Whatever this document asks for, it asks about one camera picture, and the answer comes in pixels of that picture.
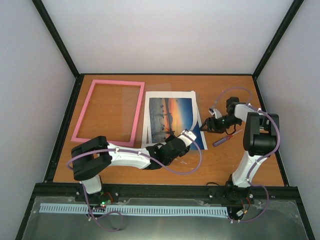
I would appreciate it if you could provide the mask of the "blue red handled screwdriver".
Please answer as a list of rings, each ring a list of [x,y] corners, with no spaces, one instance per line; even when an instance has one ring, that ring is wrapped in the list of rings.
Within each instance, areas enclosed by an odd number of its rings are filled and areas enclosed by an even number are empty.
[[[238,131],[236,131],[236,132],[234,132],[234,133],[232,133],[232,134],[230,134],[230,135],[226,135],[226,136],[224,136],[223,138],[215,141],[215,142],[212,144],[212,146],[213,146],[213,147],[217,147],[217,146],[225,143],[226,141],[230,140],[234,135],[236,135],[236,134],[238,134],[238,133],[240,133],[240,132],[242,132],[242,131],[243,131],[243,129],[240,129],[240,130],[238,130]]]

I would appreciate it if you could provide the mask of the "sunset photo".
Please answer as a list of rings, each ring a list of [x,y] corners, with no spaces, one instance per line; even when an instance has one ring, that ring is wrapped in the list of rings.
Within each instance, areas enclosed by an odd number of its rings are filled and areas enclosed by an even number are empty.
[[[204,133],[200,131],[201,120],[193,126],[194,112],[191,98],[160,98],[149,99],[149,143],[163,143],[170,135],[176,137],[183,130],[191,130],[195,142],[201,150],[207,150]]]

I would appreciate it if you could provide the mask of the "pink wooden picture frame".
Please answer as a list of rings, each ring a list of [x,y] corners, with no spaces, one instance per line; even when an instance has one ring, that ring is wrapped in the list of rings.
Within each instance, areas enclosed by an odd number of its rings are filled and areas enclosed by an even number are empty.
[[[135,108],[135,114],[134,114],[132,129],[131,129],[130,140],[129,141],[111,141],[111,143],[113,143],[114,145],[117,145],[117,146],[133,147],[134,143],[135,143],[135,139],[136,139],[139,115],[140,115],[142,99],[143,99],[143,94],[144,94],[144,89],[145,89],[145,83],[141,82],[141,81],[93,79],[91,82],[91,85],[89,87],[87,96],[84,100],[84,103],[83,103],[81,112],[79,114],[78,120],[76,122],[73,134],[71,136],[71,141],[77,142],[77,143],[85,143],[85,142],[89,141],[88,138],[80,138],[80,137],[77,137],[77,135],[80,130],[82,121],[84,119],[86,110],[88,108],[89,101],[90,101],[91,96],[93,94],[94,88],[98,84],[100,84],[100,85],[117,85],[117,86],[139,86],[139,94],[138,94],[137,104],[136,104],[136,108]]]

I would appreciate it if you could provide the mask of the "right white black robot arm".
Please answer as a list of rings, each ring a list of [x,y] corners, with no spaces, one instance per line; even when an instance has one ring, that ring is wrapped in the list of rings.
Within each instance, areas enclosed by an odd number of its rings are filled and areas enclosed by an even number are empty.
[[[202,132],[226,136],[212,145],[217,147],[237,133],[236,126],[245,123],[243,131],[244,154],[237,169],[225,183],[224,197],[229,201],[244,198],[251,187],[253,177],[261,164],[273,155],[280,146],[280,118],[278,114],[267,113],[254,108],[250,103],[240,102],[238,97],[226,100],[226,115],[214,106],[200,127]]]

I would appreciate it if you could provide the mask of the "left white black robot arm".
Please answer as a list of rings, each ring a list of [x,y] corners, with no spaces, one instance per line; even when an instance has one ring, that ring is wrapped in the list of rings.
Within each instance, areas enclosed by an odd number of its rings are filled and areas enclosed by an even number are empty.
[[[158,170],[188,153],[191,144],[191,139],[184,134],[170,135],[165,143],[145,148],[118,146],[108,142],[105,136],[98,136],[71,150],[68,167],[73,171],[73,179],[84,184],[86,195],[96,202],[104,195],[100,172],[107,167]]]

